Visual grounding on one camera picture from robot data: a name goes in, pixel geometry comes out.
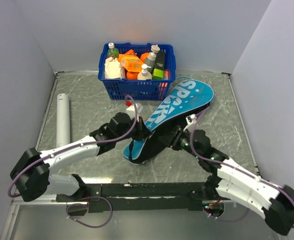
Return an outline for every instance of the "wall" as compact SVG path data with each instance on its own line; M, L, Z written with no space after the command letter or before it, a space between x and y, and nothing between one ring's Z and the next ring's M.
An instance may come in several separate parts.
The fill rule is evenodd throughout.
M53 79L17 6L0 0L0 234L11 202L9 173L35 146Z
M294 1L271 2L231 76L259 170L294 188Z
M177 69L231 73L270 0L14 0L54 71L97 70L107 42L170 43Z

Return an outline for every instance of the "white tube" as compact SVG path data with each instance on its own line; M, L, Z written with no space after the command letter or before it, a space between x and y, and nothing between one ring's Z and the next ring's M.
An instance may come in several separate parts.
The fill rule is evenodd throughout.
M71 143L71 120L69 113L69 97L62 93L57 96L56 147Z

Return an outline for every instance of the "purple cable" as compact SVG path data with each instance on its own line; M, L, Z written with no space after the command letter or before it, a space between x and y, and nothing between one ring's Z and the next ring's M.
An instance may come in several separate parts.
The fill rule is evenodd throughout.
M245 172L245 171L243 171L243 170L241 170L241 169L239 169L239 168L237 168L237 167L234 168L234 166L232 166L232 165L230 165L230 164L228 164L228 163L225 163L225 162L221 162L221 161L217 161L217 160L213 160L213 159L210 159L210 158L206 158L206 157L200 156L200 155L196 152L196 150L195 150L195 148L194 148L194 144L193 144L194 133L195 133L196 127L197 127L197 125L198 125L200 119L202 118L203 114L206 112L207 109L208 109L208 108L205 108L205 109L201 112L201 114L198 115L198 118L197 118L197 120L196 120L196 123L195 123L195 125L193 126L193 129L192 129L191 132L190 132L189 141L190 141L190 148L191 148L192 152L193 152L198 158L200 158L200 159L202 159L202 160L205 160L205 161L208 161L208 162L212 162L212 163L215 163L215 164L220 164L220 165L227 166L227 167L229 167L229 168L232 168L232 169L235 169L235 170L241 172L242 174L245 174L246 176L248 176L248 177L250 177L250 178L252 178L252 179L255 179L254 176L252 176L251 174L249 174L249 173L247 173L247 172ZM282 190L280 187L274 186L273 184L271 184L270 182L268 182L268 181L266 181L266 180L261 179L260 181L261 181L262 183L266 184L267 186L272 187L273 189L276 189L277 191L279 191L280 193L282 193L282 194L283 194L283 195L284 195L284 196L290 201L291 205L292 205L293 208L294 208L294 200L293 200L293 199L292 199L292 198L291 198L291 197L290 197L290 196L289 196L284 190Z
M135 101L134 99L129 96L129 95L126 95L125 97L125 100L127 99L130 99L131 100L131 103L133 104L133 107L135 109L135 118L134 118L134 121L133 121L133 124L131 125L130 129L122 136L119 136L119 137L116 137L114 139L108 139L108 140L102 140L102 141L88 141L88 142L83 142L83 143L77 143L75 145L71 145L71 146L68 146L64 149L61 149L59 151L56 151L55 153L53 154L49 154L47 156L44 156L36 161L34 161L32 164L28 165L27 167L25 167L20 173L18 173L18 175L12 180L9 188L8 188L8 191L7 191L7 194L10 198L16 198L16 197L19 197L21 196L21 194L12 194L12 188L14 187L15 183L17 182L17 180L24 174L26 173L30 168L32 168L33 166L39 164L40 162L44 161L44 160L47 160L47 159L50 159L52 157L52 155L58 155L58 154L61 154L67 150L70 150L70 149L74 149L76 147L82 147L82 146L85 146L85 145L91 145L91 144L105 144L105 143L112 143L112 142L116 142L116 141L119 141L121 139L123 139L124 137L126 137L135 127L136 125L136 122L137 122L137 119L138 119L138 111L137 111L137 107L136 107L136 104L135 104Z
M211 215L209 212L207 212L206 210L204 210L204 212L211 219L215 219L215 220L218 220L218 221L221 221L221 222L236 223L236 222L239 222L241 220L244 220L247 217L247 215L249 214L250 209L247 208L246 212L241 217L239 217L237 219L224 219L224 218L221 218L221 217L215 217L215 216Z
M112 219L112 215L113 215L113 207L112 207L111 202L110 202L107 198L104 198L104 197L102 197L102 196L88 196L88 197L80 198L79 200L87 200L87 199L102 199L102 200L104 200L104 201L106 201L106 202L108 203L108 205L109 205L109 209L110 209L110 214L109 214L107 220L106 220L103 224L101 224L101 225L97 225L97 226L89 225L89 224L86 224L86 223L84 223L84 222L82 222L82 221L79 221L78 219L76 219L76 218L74 218L74 217L72 217L72 216L69 215L69 213L68 213L69 208L71 208L72 206L84 206L85 204L82 204L82 203L74 203L74 204L72 204L72 205L69 205L69 206L66 208L67 218L68 218L68 219L71 219L71 220L73 220L74 222L79 223L79 224L81 224L81 225L83 225L83 226L85 226L85 227L92 228L92 229L98 229L98 228L101 228L101 227L105 226L105 225L106 225L106 224Z

